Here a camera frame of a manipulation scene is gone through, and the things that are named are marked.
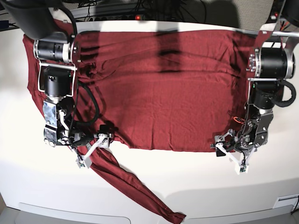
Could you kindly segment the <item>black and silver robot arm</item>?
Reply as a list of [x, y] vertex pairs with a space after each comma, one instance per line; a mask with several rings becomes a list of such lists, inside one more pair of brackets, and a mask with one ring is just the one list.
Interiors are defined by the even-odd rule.
[[[100, 126], [97, 133], [85, 133], [81, 127], [91, 126], [100, 113], [89, 87], [76, 80], [79, 46], [75, 19], [60, 0], [2, 0], [1, 5], [15, 19], [25, 35], [32, 40], [33, 55], [39, 62], [37, 88], [46, 99], [43, 102], [45, 119], [44, 141], [55, 146], [87, 146], [109, 148], [114, 139], [111, 129]], [[90, 121], [75, 121], [78, 88], [90, 96], [95, 115]]]

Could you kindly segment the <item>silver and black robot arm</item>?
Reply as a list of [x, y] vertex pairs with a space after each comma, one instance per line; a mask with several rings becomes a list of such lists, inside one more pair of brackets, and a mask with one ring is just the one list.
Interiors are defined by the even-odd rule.
[[268, 128], [273, 120], [273, 107], [288, 107], [296, 99], [295, 87], [287, 80], [295, 73], [294, 48], [299, 35], [294, 32], [275, 32], [278, 24], [287, 22], [299, 25], [297, 0], [273, 1], [267, 21], [259, 29], [250, 53], [247, 71], [254, 74], [248, 79], [246, 116], [241, 129], [229, 129], [224, 135], [215, 136], [216, 155], [230, 156], [231, 151], [242, 153], [248, 159], [258, 147], [268, 140]]

